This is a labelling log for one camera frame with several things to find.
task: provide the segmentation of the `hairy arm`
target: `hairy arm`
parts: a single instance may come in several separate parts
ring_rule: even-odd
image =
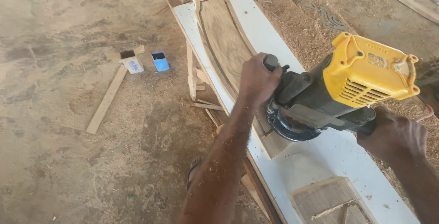
[[[263,65],[265,56],[265,53],[259,53],[244,63],[238,99],[195,175],[178,224],[232,222],[242,161],[256,108],[276,89],[282,73],[280,65],[273,73],[269,72]]]
[[[375,111],[376,130],[370,136],[358,133],[358,144],[392,168],[421,223],[439,223],[439,176],[425,155],[427,129],[386,107]]]

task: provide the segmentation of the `wooden block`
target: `wooden block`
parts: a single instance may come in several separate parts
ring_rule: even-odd
[[[206,73],[200,69],[195,69],[197,71],[197,77],[200,78],[203,82],[209,84],[209,80],[207,79]]]
[[[206,86],[196,86],[196,90],[197,91],[205,91],[206,90]]]
[[[198,108],[207,108],[207,109],[213,109],[213,110],[219,110],[219,111],[223,111],[224,109],[220,106],[217,105],[207,105],[207,104],[200,104],[200,103],[192,103],[193,107],[198,107]]]
[[[101,104],[97,108],[96,113],[91,119],[90,124],[87,127],[86,132],[96,134],[97,128],[101,125],[102,120],[104,119],[105,114],[107,113],[108,108],[110,108],[110,104],[116,96],[117,91],[119,90],[120,85],[127,73],[128,69],[125,65],[121,65],[119,70],[116,73],[110,87],[108,88],[104,98],[102,99]]]
[[[250,177],[248,174],[244,175],[241,178],[241,182],[244,184],[245,188],[249,191],[250,195],[252,195],[253,199],[255,199],[255,202],[258,204],[259,208],[262,210],[265,216],[267,216],[267,219],[270,220],[270,217],[268,217],[268,213],[265,210],[264,205],[261,202],[261,198],[258,196],[258,193],[256,192],[255,187],[253,186],[252,181],[250,180]]]

